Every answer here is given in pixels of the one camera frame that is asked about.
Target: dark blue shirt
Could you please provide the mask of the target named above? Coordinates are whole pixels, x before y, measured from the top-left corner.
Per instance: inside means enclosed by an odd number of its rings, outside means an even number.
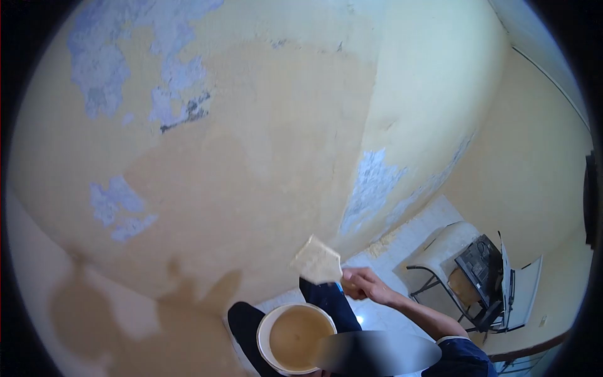
[[[438,341],[442,358],[421,373],[421,377],[497,377],[496,369],[484,351],[462,337],[444,337]]]

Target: wall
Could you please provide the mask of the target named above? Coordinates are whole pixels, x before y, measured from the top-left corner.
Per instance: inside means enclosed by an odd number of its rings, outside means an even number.
[[[561,48],[525,0],[490,0],[511,44],[537,64],[563,90],[586,124],[589,114]]]
[[[569,330],[578,313],[589,279],[592,250],[584,244],[582,226],[543,258],[538,291],[525,327],[507,334],[490,334],[482,349],[489,355],[534,346]],[[540,327],[542,317],[546,324]]]
[[[205,302],[158,303],[75,262],[6,195],[12,262],[30,319],[65,377],[246,376],[221,317],[225,284]],[[182,277],[179,291],[191,291]]]
[[[513,268],[555,250],[582,225],[590,134],[559,90],[513,51],[483,128],[443,192]]]
[[[334,241],[347,255],[408,221],[448,178],[483,123],[510,50],[485,1],[391,2],[383,28],[358,167],[364,181],[355,182]],[[383,162],[371,163],[366,151],[381,150]],[[366,174],[363,163],[385,172]]]
[[[83,2],[36,69],[9,184],[68,253],[148,297],[295,286],[407,220],[482,124],[509,51],[487,1]],[[179,289],[181,278],[191,291]]]

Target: floor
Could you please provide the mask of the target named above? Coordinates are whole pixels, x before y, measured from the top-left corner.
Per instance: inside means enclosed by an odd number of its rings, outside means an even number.
[[[343,263],[343,267],[371,267],[387,285],[407,296],[407,286],[411,283],[404,283],[398,277],[398,275],[394,273],[394,271],[413,251],[415,251],[423,243],[423,241],[433,231],[441,226],[461,220],[463,220],[463,217],[446,199],[446,197],[441,195],[435,200],[432,200],[431,203],[429,203],[409,222],[392,231],[391,241],[384,246],[382,253],[378,257],[375,258],[367,249],[348,259],[345,263]],[[425,280],[427,280],[426,277],[417,276],[417,281],[420,281],[421,284],[425,282]],[[435,295],[431,297],[429,300],[430,302],[432,300],[434,302],[445,301],[439,300],[437,297],[440,294],[446,294],[443,288],[442,292],[438,292],[436,289],[432,289],[430,291],[433,291],[431,294]],[[269,312],[277,306],[284,305],[286,303],[303,301],[304,298],[302,293],[299,291],[299,289],[294,289],[273,299],[264,301],[255,307],[263,312]],[[356,317],[358,318],[358,321],[364,330],[402,331],[431,339],[431,337],[429,337],[417,325],[396,310],[376,304],[369,300],[354,301],[348,297],[348,301],[350,302],[350,306],[352,307],[352,310],[354,310],[354,313],[356,314]],[[421,302],[425,302],[425,298],[421,297]],[[448,314],[447,310],[448,308],[443,308],[441,311]],[[229,329],[226,318],[224,318],[224,324],[226,328]],[[249,360],[247,360],[243,354],[239,344],[232,337],[232,334],[230,334],[230,337],[243,368],[247,371],[249,376],[258,376]],[[420,372],[410,373],[404,376],[419,377]]]

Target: chair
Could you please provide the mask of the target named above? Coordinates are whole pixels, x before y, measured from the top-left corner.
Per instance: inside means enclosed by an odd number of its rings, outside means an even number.
[[[509,267],[507,252],[501,239],[504,271],[501,282],[502,300],[491,302],[487,307],[479,301],[482,309],[477,315],[469,314],[470,304],[464,303],[447,284],[451,274],[457,269],[455,258],[480,236],[478,230],[465,221],[450,224],[434,232],[433,240],[429,239],[423,244],[424,250],[419,249],[416,255],[405,261],[407,271],[425,270],[431,273],[429,280],[421,288],[410,293],[410,297],[419,302],[418,294],[439,284],[461,311],[458,321],[466,317],[474,326],[467,332],[506,332],[520,328],[527,323],[534,304],[542,256],[521,270],[513,270]]]

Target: stain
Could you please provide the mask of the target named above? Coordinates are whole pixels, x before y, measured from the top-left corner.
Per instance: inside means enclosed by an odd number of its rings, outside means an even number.
[[[166,131],[171,130],[172,128],[174,128],[180,124],[187,123],[187,122],[194,122],[198,119],[203,118],[204,116],[207,116],[209,114],[209,111],[204,109],[201,106],[201,104],[204,103],[206,100],[208,100],[210,97],[211,97],[211,95],[209,94],[209,92],[205,91],[199,97],[189,100],[188,104],[186,105],[186,113],[187,113],[186,119],[183,121],[173,123],[173,124],[162,125],[159,128],[161,133],[163,134]]]

